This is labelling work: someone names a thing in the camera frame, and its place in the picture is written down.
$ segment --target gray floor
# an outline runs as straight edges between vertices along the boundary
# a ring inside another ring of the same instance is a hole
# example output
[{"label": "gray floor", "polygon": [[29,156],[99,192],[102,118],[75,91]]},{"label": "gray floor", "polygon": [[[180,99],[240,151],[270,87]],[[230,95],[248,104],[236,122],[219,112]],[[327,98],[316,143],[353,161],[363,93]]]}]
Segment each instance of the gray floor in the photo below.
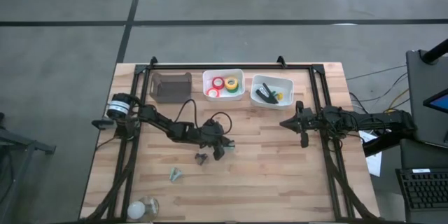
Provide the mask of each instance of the gray floor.
[{"label": "gray floor", "polygon": [[[0,21],[125,20],[131,0],[0,0]],[[448,0],[140,0],[138,20],[445,18]],[[293,27],[134,27],[125,62],[343,62],[352,77],[405,63],[405,51],[431,48],[448,25]],[[0,27],[0,111],[11,131],[57,144],[36,155],[15,223],[72,221],[78,216],[123,27]],[[349,80],[360,99],[381,95],[405,68]],[[401,82],[372,112],[407,88]],[[401,107],[409,110],[408,105]],[[381,215],[403,219],[393,168],[384,154],[372,178]]]}]

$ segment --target white plastic bin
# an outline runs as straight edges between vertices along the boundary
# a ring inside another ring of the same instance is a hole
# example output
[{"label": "white plastic bin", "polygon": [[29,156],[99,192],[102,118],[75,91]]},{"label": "white plastic bin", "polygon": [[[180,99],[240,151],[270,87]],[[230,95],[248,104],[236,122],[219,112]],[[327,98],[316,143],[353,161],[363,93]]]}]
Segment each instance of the white plastic bin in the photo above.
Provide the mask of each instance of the white plastic bin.
[{"label": "white plastic bin", "polygon": [[[235,77],[238,79],[238,91],[231,93],[224,87],[222,90],[219,90],[219,97],[208,96],[207,90],[213,87],[211,82],[215,77],[222,77],[224,80],[228,77]],[[210,102],[237,101],[243,98],[244,92],[246,91],[244,73],[241,69],[208,70],[202,74],[202,87],[206,99]]]},{"label": "white plastic bin", "polygon": [[[283,99],[278,104],[269,104],[258,96],[256,90],[266,83],[271,92],[283,93]],[[287,78],[276,78],[271,76],[255,75],[251,87],[251,103],[269,109],[287,109],[294,102],[294,82]]]}]

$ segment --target wooden table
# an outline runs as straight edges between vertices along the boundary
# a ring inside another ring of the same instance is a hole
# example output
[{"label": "wooden table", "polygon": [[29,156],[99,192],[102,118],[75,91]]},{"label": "wooden table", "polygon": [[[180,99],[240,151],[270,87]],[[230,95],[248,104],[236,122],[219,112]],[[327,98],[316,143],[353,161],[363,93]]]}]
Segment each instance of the wooden table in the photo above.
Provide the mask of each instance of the wooden table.
[{"label": "wooden table", "polygon": [[[351,110],[351,100],[341,63],[324,63],[333,106]],[[130,92],[135,64],[118,64],[109,99],[115,93]],[[185,71],[161,71],[183,74]],[[241,101],[209,102],[202,94],[202,72],[192,74],[192,98],[197,102],[198,124],[215,112],[224,111],[233,120],[227,135],[236,148],[226,151],[215,161],[212,150],[205,148],[209,160],[196,164],[198,146],[171,142],[165,134],[150,125],[142,127],[134,173],[131,202],[150,195],[160,204],[156,221],[331,221],[333,209],[319,133],[309,132],[309,147],[300,147],[300,135],[279,126],[295,113],[294,105],[286,111],[252,106],[250,89],[255,74],[289,78],[294,81],[294,98],[305,107],[314,107],[307,71],[244,70],[246,93]],[[156,104],[148,95],[147,104],[168,118],[175,119],[180,104]],[[224,129],[226,117],[217,117]],[[183,110],[181,120],[193,121],[193,105]],[[113,136],[105,130],[99,142]],[[88,216],[111,188],[116,168],[119,140],[102,146],[94,157],[81,217]],[[378,216],[377,201],[365,162],[361,142],[350,136],[344,140],[343,155],[349,184],[360,200]],[[183,176],[169,181],[172,167]],[[122,192],[118,195],[116,215],[121,209]],[[343,198],[338,188],[342,213]]]}]

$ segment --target keyboard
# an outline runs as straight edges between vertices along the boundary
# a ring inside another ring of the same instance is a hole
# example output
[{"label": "keyboard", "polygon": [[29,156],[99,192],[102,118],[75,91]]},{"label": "keyboard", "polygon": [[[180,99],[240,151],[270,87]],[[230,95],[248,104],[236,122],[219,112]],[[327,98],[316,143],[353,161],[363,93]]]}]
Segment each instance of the keyboard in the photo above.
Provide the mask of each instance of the keyboard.
[{"label": "keyboard", "polygon": [[410,211],[448,210],[448,168],[396,169]]}]

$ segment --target black metal frame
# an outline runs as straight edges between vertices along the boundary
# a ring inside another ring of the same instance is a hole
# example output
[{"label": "black metal frame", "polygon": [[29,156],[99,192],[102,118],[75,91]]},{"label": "black metal frame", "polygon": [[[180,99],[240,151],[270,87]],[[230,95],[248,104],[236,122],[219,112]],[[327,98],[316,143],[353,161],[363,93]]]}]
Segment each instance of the black metal frame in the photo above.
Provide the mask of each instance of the black metal frame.
[{"label": "black metal frame", "polygon": [[[152,58],[150,64],[141,65],[138,64],[135,66],[134,77],[132,80],[131,87],[131,95],[135,95],[137,93],[137,85],[139,82],[140,75],[144,73],[143,77],[143,86],[141,88],[141,102],[144,104],[146,100],[146,95],[148,91],[148,81],[151,70],[207,70],[207,69],[287,69],[287,70],[305,70],[309,73],[309,78],[311,82],[311,91],[313,93],[313,99],[315,104],[315,109],[320,111],[322,109],[321,102],[319,98],[319,91],[317,88],[316,82],[316,74],[321,79],[322,89],[323,89],[323,98],[325,100],[325,105],[331,105],[330,100],[330,92],[328,89],[328,84],[326,80],[325,69],[322,64],[287,64],[282,56],[278,58],[276,63],[273,64],[157,64],[158,61],[155,57]],[[323,146],[328,146],[328,135],[324,130],[320,131],[321,135],[321,143]],[[134,168],[135,162],[137,160],[137,150],[139,147],[139,137],[140,130],[136,132],[135,137],[132,140],[131,153],[129,155],[129,160],[127,162],[126,167],[123,169],[124,161],[125,161],[125,152],[126,145],[129,142],[127,139],[122,139],[120,143],[120,150],[118,153],[118,161],[115,168],[115,176],[113,188],[109,191],[108,195],[105,197],[103,203],[100,204],[101,209],[97,212],[96,216],[91,218],[96,221],[104,221],[101,219],[106,209],[108,209],[108,213],[106,216],[106,220],[108,221],[116,221],[116,222],[126,222],[127,219],[127,208],[130,203],[130,196],[132,191],[132,179],[134,176]],[[339,172],[341,177],[347,182],[347,174],[344,166],[344,159],[342,157],[341,148],[339,146],[335,146],[335,157],[337,161],[337,166],[339,167]],[[323,149],[323,158],[325,161],[325,168],[328,177],[328,186],[330,190],[330,197],[332,201],[333,213],[335,215],[335,220],[343,218],[341,213],[341,207],[339,203],[339,199],[337,196],[337,189],[335,184],[335,177],[330,172],[330,165],[333,165],[333,160],[331,158],[329,148]],[[120,217],[115,217],[116,212],[116,195],[121,188],[121,185],[126,181],[125,186],[125,194],[123,197],[122,209],[120,212]],[[348,218],[355,218],[354,208],[352,203],[350,202],[347,195],[344,194],[344,203],[346,207],[346,215]]]},{"label": "black metal frame", "polygon": [[25,177],[27,172],[27,168],[31,159],[33,157],[34,151],[39,150],[43,151],[46,155],[52,155],[55,152],[56,146],[49,146],[45,143],[41,143],[37,140],[31,140],[26,137],[20,136],[18,134],[14,134],[9,132],[8,130],[0,127],[0,142],[7,143],[7,147],[10,151],[24,151],[26,152],[25,157],[21,161],[18,166],[17,171],[15,172],[13,183],[9,188],[7,195],[5,197],[5,201],[0,208],[0,223],[5,223],[7,220],[8,213],[11,212],[11,207],[14,205],[17,196],[18,196],[18,188]]}]

